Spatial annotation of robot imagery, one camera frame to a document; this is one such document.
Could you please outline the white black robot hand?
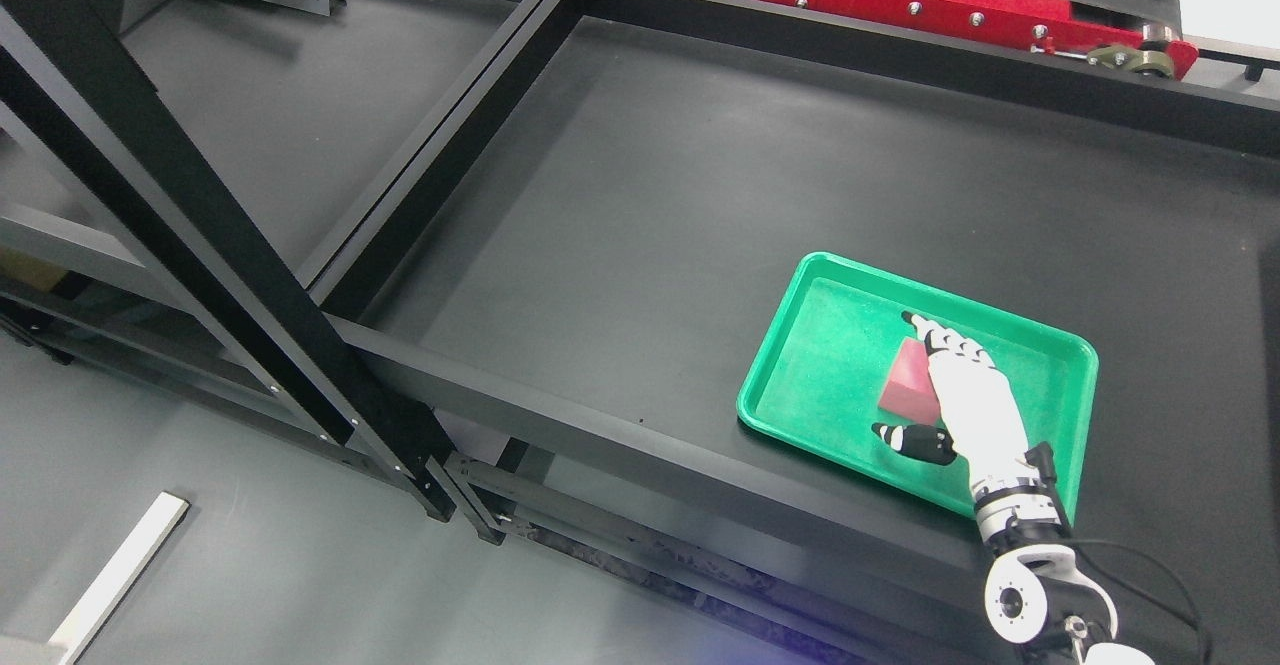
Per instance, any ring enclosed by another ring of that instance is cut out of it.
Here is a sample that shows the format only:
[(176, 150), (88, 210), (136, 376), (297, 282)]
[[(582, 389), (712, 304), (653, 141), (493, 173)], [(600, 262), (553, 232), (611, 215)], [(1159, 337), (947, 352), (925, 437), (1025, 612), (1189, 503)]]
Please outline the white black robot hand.
[(1027, 459), (1030, 442), (1011, 384), (974, 338), (904, 311), (925, 356), (940, 416), (933, 425), (872, 425), (872, 432), (899, 457), (931, 465), (964, 460), (974, 505), (1006, 491), (1029, 495), (1041, 472)]

